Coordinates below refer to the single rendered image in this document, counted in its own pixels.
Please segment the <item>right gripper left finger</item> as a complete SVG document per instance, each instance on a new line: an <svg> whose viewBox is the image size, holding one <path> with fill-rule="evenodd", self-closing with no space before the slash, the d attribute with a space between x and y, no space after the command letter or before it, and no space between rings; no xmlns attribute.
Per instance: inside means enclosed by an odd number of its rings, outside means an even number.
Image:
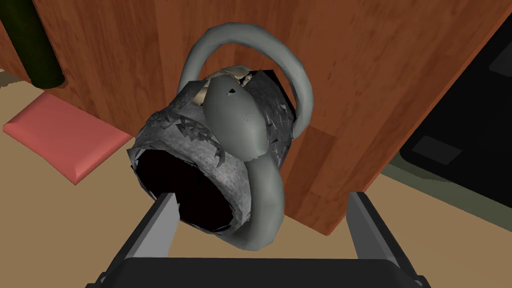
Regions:
<svg viewBox="0 0 512 288"><path fill-rule="evenodd" d="M178 223L174 193L159 195L107 268L111 273L128 258L167 258Z"/></svg>

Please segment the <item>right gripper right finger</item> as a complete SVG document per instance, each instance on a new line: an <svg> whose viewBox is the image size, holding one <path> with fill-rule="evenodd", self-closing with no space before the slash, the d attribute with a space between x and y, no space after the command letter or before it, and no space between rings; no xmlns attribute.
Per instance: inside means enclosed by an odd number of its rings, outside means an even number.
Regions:
<svg viewBox="0 0 512 288"><path fill-rule="evenodd" d="M408 276L417 274L364 192L349 193L345 218L359 259L388 260Z"/></svg>

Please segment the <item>pink flat block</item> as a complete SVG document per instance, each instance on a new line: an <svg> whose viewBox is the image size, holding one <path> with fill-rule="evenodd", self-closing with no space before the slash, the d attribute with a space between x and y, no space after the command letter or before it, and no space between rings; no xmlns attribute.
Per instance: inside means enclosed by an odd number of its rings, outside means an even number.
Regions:
<svg viewBox="0 0 512 288"><path fill-rule="evenodd" d="M2 127L74 185L132 136L43 92Z"/></svg>

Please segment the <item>black appliance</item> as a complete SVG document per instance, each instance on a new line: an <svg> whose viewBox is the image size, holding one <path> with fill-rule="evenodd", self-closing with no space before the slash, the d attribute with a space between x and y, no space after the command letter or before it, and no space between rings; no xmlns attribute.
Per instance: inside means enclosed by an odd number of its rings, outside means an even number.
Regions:
<svg viewBox="0 0 512 288"><path fill-rule="evenodd" d="M512 30L496 32L400 149L408 162L472 190L512 180Z"/></svg>

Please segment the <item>brown wooden cabinet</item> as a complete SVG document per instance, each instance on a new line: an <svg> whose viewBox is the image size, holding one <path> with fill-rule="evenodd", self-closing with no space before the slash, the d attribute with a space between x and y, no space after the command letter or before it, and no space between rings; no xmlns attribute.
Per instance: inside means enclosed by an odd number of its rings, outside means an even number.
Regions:
<svg viewBox="0 0 512 288"><path fill-rule="evenodd" d="M324 235L512 13L512 0L0 0L0 13L24 2L65 76L49 92L132 136L176 95L208 28L279 38L315 97L281 171L285 213Z"/></svg>

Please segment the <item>dark green cylinder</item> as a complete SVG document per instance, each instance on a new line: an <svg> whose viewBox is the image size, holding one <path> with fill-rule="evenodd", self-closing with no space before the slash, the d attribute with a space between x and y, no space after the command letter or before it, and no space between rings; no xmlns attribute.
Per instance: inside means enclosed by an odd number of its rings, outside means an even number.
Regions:
<svg viewBox="0 0 512 288"><path fill-rule="evenodd" d="M31 84L39 89L53 89L65 83L33 0L0 0L0 22Z"/></svg>

